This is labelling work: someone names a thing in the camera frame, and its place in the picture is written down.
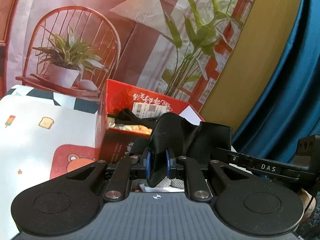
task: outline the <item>black fabric cloth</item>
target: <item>black fabric cloth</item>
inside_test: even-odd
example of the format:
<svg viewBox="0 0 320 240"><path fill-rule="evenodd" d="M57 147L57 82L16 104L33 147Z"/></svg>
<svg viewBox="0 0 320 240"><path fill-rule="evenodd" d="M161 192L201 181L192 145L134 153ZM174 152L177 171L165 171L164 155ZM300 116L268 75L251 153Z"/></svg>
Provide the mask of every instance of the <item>black fabric cloth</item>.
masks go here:
<svg viewBox="0 0 320 240"><path fill-rule="evenodd" d="M127 125L143 125L147 128L153 129L158 117L151 118L138 118L129 109L125 108L121 110L115 118L115 124L127 124Z"/></svg>
<svg viewBox="0 0 320 240"><path fill-rule="evenodd" d="M215 147L231 150L231 127L216 123L201 122L193 125L185 118L165 113L156 122L148 143L138 140L130 154L142 155L150 148L150 187L155 187L167 175L166 150L171 148L175 157L187 156L200 164L207 164Z"/></svg>

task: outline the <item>white flower pot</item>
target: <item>white flower pot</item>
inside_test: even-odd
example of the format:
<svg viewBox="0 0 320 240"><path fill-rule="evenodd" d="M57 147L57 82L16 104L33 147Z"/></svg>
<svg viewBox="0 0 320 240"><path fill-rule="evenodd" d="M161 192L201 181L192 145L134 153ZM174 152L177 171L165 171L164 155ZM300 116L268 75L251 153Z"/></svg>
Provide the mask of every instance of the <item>white flower pot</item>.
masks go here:
<svg viewBox="0 0 320 240"><path fill-rule="evenodd" d="M50 82L65 88L71 88L79 75L79 71L58 67L50 63L46 74L50 77Z"/></svg>

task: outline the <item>red gift box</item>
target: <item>red gift box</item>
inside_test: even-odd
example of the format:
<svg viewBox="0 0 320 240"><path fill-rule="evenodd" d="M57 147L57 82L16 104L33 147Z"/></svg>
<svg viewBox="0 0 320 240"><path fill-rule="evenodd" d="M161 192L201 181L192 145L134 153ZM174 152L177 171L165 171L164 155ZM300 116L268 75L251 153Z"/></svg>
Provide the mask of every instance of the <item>red gift box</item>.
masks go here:
<svg viewBox="0 0 320 240"><path fill-rule="evenodd" d="M137 107L146 104L152 105L153 108L164 108L167 112L170 111L175 114L181 114L186 110L193 111L196 118L203 121L202 117L188 102L108 79L97 115L96 159L103 159L110 163L117 162L126 153L130 152L130 148L138 136L146 138L150 136L108 127L107 124L108 114L116 115L124 108L132 110L134 106L135 110L138 111Z"/></svg>

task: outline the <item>printed wall backdrop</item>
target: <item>printed wall backdrop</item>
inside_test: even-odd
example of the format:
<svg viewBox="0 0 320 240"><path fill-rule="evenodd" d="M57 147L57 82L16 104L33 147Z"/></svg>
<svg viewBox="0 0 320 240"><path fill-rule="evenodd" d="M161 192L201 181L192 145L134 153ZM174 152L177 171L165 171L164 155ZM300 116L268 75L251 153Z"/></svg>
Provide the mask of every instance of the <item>printed wall backdrop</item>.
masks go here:
<svg viewBox="0 0 320 240"><path fill-rule="evenodd" d="M196 110L254 3L0 1L0 96L23 84L98 102L112 78L188 101Z"/></svg>

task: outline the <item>metal screw head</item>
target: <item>metal screw head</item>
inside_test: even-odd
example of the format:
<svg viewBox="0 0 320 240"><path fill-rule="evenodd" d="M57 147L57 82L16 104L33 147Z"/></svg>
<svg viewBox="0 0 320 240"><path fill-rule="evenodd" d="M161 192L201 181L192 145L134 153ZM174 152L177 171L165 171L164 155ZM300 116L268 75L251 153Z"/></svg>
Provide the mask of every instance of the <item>metal screw head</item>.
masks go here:
<svg viewBox="0 0 320 240"><path fill-rule="evenodd" d="M121 197L121 193L116 190L110 190L106 193L106 197L110 199L117 199Z"/></svg>
<svg viewBox="0 0 320 240"><path fill-rule="evenodd" d="M208 198L210 196L209 192L204 190L198 190L193 194L196 198Z"/></svg>

